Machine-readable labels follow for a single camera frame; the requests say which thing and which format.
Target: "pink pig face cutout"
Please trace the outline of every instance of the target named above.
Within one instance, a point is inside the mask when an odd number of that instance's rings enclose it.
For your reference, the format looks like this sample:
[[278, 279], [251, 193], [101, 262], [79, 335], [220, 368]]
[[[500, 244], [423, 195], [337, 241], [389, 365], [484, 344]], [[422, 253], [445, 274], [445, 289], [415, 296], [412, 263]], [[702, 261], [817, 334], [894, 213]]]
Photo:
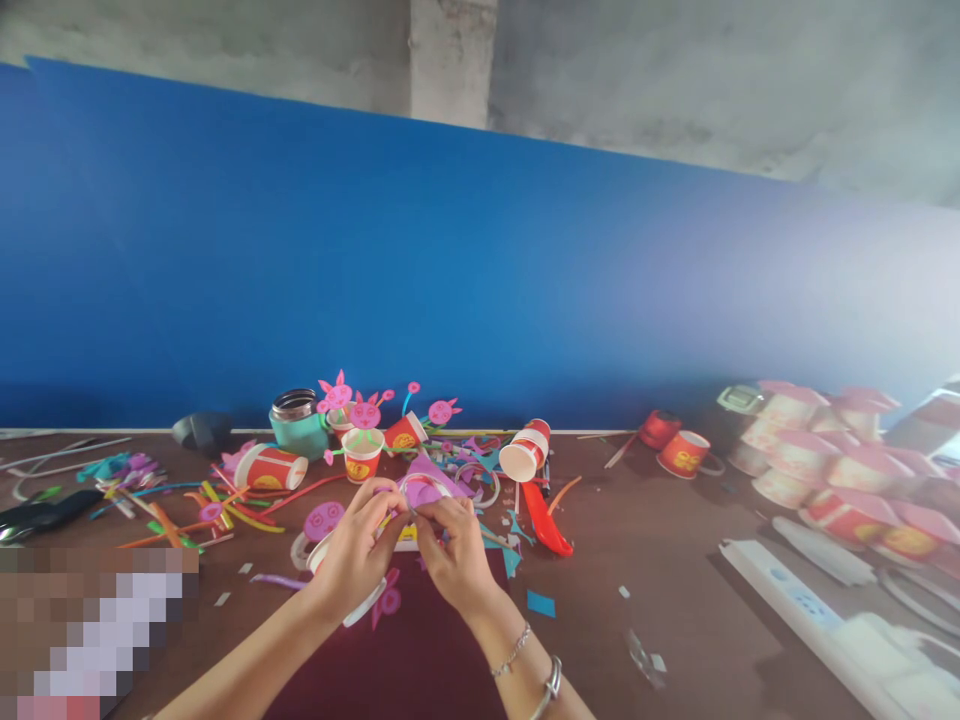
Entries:
[[343, 370], [337, 375], [337, 384], [331, 385], [325, 380], [320, 381], [321, 389], [327, 394], [324, 400], [330, 410], [339, 410], [345, 408], [353, 395], [353, 388], [343, 381]]
[[437, 400], [433, 405], [430, 406], [430, 412], [427, 413], [430, 418], [430, 422], [438, 427], [440, 425], [446, 425], [450, 422], [450, 418], [456, 415], [458, 412], [463, 412], [463, 408], [455, 408], [454, 405], [457, 404], [457, 398], [454, 398], [450, 402], [446, 400]]
[[350, 411], [350, 422], [355, 427], [361, 430], [372, 430], [380, 424], [380, 408], [376, 405], [378, 395], [379, 393], [374, 393], [370, 396], [370, 400], [364, 402], [363, 395], [357, 390], [357, 404]]

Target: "white power strip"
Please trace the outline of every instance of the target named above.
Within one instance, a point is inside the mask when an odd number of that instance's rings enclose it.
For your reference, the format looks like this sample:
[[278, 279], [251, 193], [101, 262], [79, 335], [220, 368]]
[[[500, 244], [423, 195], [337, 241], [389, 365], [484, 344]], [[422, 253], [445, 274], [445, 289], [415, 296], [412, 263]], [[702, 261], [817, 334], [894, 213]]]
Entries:
[[960, 718], [960, 681], [920, 652], [921, 636], [871, 614], [844, 621], [756, 540], [720, 552], [877, 720]]

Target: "pixelated area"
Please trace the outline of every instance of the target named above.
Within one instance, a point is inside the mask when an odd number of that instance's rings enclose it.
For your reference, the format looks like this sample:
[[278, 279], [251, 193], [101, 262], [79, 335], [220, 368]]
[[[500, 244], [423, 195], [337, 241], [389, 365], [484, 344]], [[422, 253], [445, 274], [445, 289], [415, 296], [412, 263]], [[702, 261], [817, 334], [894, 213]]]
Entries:
[[0, 718], [103, 718], [196, 616], [196, 550], [0, 550]]

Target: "hand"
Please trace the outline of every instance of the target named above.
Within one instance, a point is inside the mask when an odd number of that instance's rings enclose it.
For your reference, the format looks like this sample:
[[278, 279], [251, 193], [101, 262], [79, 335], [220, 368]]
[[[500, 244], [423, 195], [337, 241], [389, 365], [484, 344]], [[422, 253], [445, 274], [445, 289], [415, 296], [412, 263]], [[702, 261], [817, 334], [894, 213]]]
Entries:
[[[386, 489], [374, 494], [379, 488]], [[377, 528], [391, 510], [401, 514], [387, 523], [377, 539]], [[366, 600], [386, 574], [397, 539], [409, 520], [407, 501], [393, 480], [364, 482], [333, 531], [330, 549], [316, 575], [300, 591], [311, 614], [339, 624]]]
[[[441, 547], [430, 521], [450, 534]], [[480, 534], [480, 522], [469, 498], [441, 498], [417, 507], [417, 544], [427, 572], [443, 598], [470, 622], [502, 594], [493, 579]]]

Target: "bracelet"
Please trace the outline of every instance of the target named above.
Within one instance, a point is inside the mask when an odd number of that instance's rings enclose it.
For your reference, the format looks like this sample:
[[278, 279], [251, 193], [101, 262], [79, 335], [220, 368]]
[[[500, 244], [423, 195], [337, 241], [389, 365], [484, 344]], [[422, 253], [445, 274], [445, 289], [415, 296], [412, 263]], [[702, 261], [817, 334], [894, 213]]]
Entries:
[[490, 674], [494, 677], [500, 677], [501, 675], [508, 675], [510, 672], [510, 663], [517, 659], [517, 655], [520, 654], [520, 651], [523, 650], [523, 646], [527, 644], [527, 640], [530, 639], [530, 623], [527, 623], [523, 628], [523, 633], [520, 635], [520, 639], [517, 640], [517, 644], [513, 647], [513, 652], [510, 653], [510, 657], [507, 658], [507, 661], [503, 663], [500, 667], [491, 670]]
[[551, 660], [553, 660], [553, 670], [550, 673], [550, 679], [547, 680], [547, 691], [543, 694], [543, 700], [540, 701], [537, 709], [533, 711], [533, 715], [530, 716], [530, 720], [540, 720], [543, 716], [543, 711], [547, 709], [547, 705], [556, 700], [560, 694], [560, 681], [563, 680], [563, 665], [560, 664], [560, 658], [556, 655], [554, 655]]

